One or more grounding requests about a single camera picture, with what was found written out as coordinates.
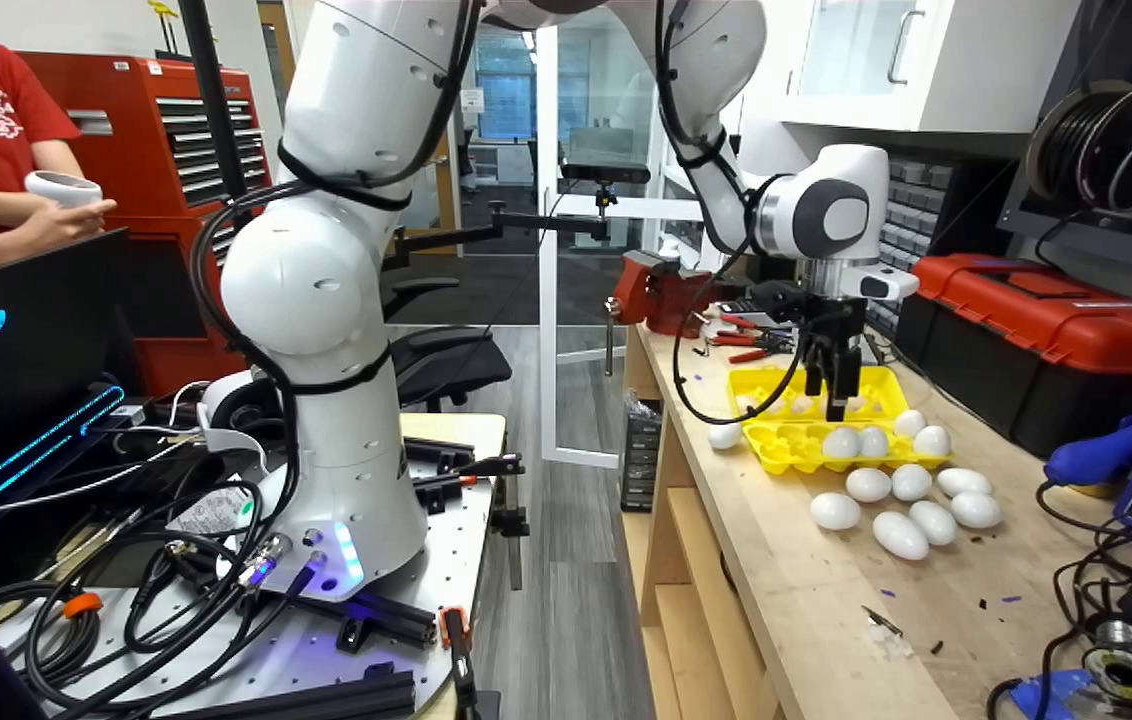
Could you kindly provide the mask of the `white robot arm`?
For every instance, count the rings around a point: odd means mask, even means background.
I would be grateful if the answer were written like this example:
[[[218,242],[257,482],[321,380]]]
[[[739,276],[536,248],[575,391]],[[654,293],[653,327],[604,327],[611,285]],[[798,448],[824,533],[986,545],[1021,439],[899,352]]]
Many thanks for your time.
[[[761,62],[761,0],[316,0],[282,108],[282,183],[218,273],[225,314],[279,383],[286,425],[286,461],[252,501],[258,533],[230,562],[246,588],[341,605],[420,557],[429,521],[404,477],[379,300],[387,226],[455,108],[477,28],[587,9],[617,11],[653,67],[721,250],[787,256],[831,305],[915,293],[880,258],[880,146],[828,144],[796,176],[739,183],[721,112]]]

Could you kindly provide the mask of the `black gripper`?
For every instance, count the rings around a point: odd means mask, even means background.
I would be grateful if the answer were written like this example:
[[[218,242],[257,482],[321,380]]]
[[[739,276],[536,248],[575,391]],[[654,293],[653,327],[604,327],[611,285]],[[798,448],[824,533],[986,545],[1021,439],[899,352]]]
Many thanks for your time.
[[[779,305],[779,319],[796,325],[796,352],[803,357],[803,397],[819,397],[828,380],[828,419],[849,417],[849,398],[858,391],[858,300],[796,294]]]

